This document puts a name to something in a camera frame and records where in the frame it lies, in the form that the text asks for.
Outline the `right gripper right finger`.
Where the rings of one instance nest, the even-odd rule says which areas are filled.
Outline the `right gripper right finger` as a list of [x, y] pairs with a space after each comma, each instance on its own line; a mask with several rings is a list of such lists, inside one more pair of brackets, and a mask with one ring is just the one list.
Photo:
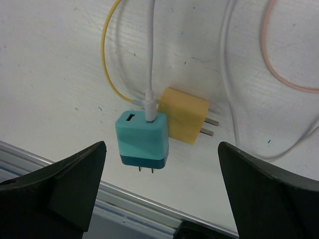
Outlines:
[[319, 183], [221, 142], [218, 157], [241, 239], [317, 239]]

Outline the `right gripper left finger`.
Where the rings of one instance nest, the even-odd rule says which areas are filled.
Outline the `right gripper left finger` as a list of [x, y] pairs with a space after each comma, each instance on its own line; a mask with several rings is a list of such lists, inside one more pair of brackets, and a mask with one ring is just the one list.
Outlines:
[[88, 231], [105, 164], [103, 141], [1, 182], [2, 239], [80, 239]]

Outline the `teal charger plug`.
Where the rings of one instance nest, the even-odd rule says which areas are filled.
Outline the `teal charger plug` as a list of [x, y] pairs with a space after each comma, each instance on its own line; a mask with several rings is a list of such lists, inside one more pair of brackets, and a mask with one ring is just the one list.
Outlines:
[[169, 154], [167, 116], [158, 113], [153, 122], [144, 111], [125, 111], [115, 122], [119, 155], [124, 165], [163, 169]]

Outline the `yellow charger plug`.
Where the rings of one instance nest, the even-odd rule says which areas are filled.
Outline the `yellow charger plug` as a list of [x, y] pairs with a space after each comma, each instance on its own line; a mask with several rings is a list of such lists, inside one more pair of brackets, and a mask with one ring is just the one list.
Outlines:
[[200, 133], [213, 136], [213, 131], [203, 128], [204, 123], [219, 126], [207, 117], [208, 110], [208, 100], [173, 88], [165, 88], [158, 105], [158, 112], [167, 116], [169, 137], [191, 145]]

